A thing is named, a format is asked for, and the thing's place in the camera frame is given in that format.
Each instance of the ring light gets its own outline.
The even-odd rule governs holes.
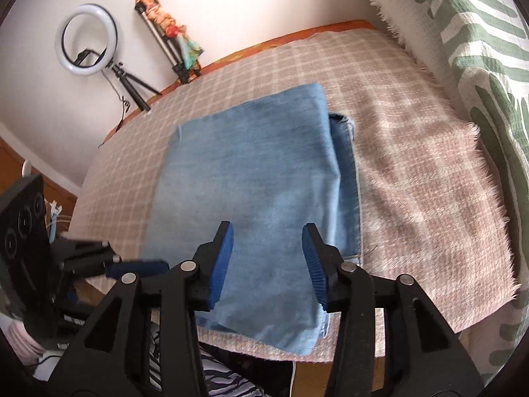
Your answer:
[[[91,66],[79,66],[76,65],[64,49],[64,34],[68,24],[75,16],[78,15],[91,15],[99,19],[106,29],[107,35],[107,46],[101,56],[97,59],[96,63]],[[112,60],[114,53],[117,48],[117,27],[114,19],[108,13],[108,11],[99,5],[93,3],[87,3],[77,7],[72,13],[70,13],[64,20],[59,24],[57,33],[55,34],[55,52],[60,63],[66,70],[83,76],[90,76],[98,71],[104,69]]]

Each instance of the plaid tablecloth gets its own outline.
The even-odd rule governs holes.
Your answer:
[[[311,82],[323,86],[329,112],[355,122],[365,268],[388,278],[413,275],[455,331],[508,302],[516,284],[506,216],[476,149],[478,128],[459,120],[431,77],[373,30],[321,33],[263,51],[159,100],[101,147],[70,235],[108,239],[123,258],[136,258],[175,127]],[[377,355],[384,353],[382,329],[377,315]],[[265,358],[329,362],[337,331],[335,315],[329,335],[305,357],[238,335],[200,329],[199,338]]]

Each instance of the blue denim fabric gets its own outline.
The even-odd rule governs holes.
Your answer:
[[[197,322],[306,355],[327,325],[301,247],[316,223],[345,257],[360,252],[351,126],[303,85],[187,121],[168,146],[142,248],[170,266],[231,221],[235,244],[215,309]]]

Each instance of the tripod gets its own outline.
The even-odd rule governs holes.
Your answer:
[[[81,63],[86,59],[86,57],[88,57],[88,55],[90,54],[94,54],[94,55],[97,55],[97,61],[95,62],[95,64],[97,64],[99,62],[99,60],[102,58],[102,56],[105,54],[105,51],[103,51],[101,54],[99,52],[96,52],[92,49],[85,49],[84,51],[82,52],[79,52],[79,54],[77,55],[77,58],[76,60],[73,62],[74,65],[76,66],[79,66],[81,67]],[[131,81],[134,81],[136,83],[139,83],[142,87],[148,89],[149,91],[151,92],[154,92],[156,95],[162,95],[162,93],[160,91],[157,91],[156,89],[154,89],[152,86],[148,85],[147,83],[145,83],[144,81],[142,81],[141,79],[138,79],[136,76],[134,76],[133,74],[130,74],[130,73],[127,73],[124,69],[123,69],[123,63],[122,62],[118,62],[117,64],[114,63],[114,60],[110,60],[110,62],[108,63],[108,65],[106,66],[106,68],[110,68],[114,74],[116,75],[116,77],[120,80],[121,84],[123,85],[123,87],[127,90],[127,92],[130,94],[130,96],[132,97],[132,99],[134,100],[134,102],[138,105],[138,107],[140,108],[140,110],[145,110],[145,111],[149,111],[151,110],[151,106],[149,106],[146,101],[141,97],[141,95],[138,93],[138,91],[136,91],[136,89],[132,86],[132,84],[130,83],[129,79]]]

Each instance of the white wall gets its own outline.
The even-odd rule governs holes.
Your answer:
[[[334,22],[367,19],[380,25],[367,0],[160,0],[205,53],[203,66],[268,39]],[[85,2],[106,7],[118,22],[118,57],[158,89],[175,74],[134,0],[17,0],[0,28],[0,136],[57,183],[79,192],[97,146],[121,118],[121,105],[100,74],[78,77],[58,63],[56,27]],[[101,29],[68,30],[75,54],[104,47]]]

